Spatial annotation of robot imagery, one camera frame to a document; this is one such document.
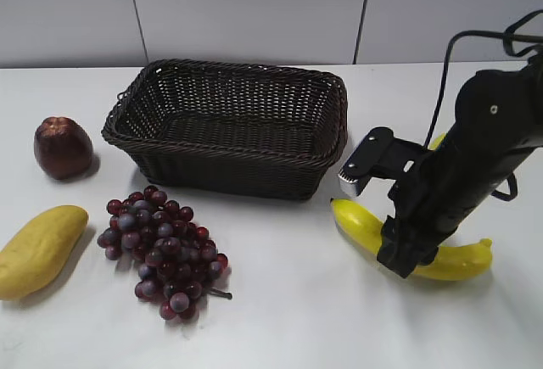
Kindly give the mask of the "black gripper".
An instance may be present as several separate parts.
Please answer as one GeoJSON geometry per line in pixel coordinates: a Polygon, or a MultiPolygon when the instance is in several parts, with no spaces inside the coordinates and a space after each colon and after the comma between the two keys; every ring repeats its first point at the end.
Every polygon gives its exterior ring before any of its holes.
{"type": "Polygon", "coordinates": [[[396,217],[381,228],[377,260],[406,278],[505,180],[505,156],[444,139],[389,192],[396,217]]]}

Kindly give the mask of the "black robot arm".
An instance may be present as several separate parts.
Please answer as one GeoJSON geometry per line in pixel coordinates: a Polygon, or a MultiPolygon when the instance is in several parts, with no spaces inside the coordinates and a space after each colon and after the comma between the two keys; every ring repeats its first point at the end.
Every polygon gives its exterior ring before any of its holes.
{"type": "Polygon", "coordinates": [[[411,275],[488,196],[515,199],[514,171],[541,145],[541,66],[478,71],[459,91],[440,145],[391,188],[395,216],[384,224],[378,262],[411,275]]]}

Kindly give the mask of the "yellow fruit behind arm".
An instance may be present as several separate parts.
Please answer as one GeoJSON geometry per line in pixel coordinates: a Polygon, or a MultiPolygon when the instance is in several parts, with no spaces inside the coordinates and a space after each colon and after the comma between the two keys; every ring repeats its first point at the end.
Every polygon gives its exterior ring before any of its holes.
{"type": "Polygon", "coordinates": [[[445,136],[446,134],[445,133],[441,133],[439,134],[429,145],[428,145],[428,149],[431,150],[431,151],[435,151],[439,146],[440,144],[443,142],[443,140],[445,139],[445,136]]]}

